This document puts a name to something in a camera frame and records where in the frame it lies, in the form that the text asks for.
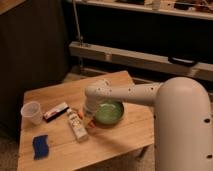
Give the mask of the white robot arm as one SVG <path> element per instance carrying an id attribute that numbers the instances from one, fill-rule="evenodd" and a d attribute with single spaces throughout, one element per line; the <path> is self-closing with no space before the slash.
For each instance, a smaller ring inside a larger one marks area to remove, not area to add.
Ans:
<path id="1" fill-rule="evenodd" d="M 106 100 L 154 108 L 155 171 L 213 171 L 213 114 L 206 89 L 187 77 L 163 83 L 85 88 L 83 110 L 94 116 Z"/>

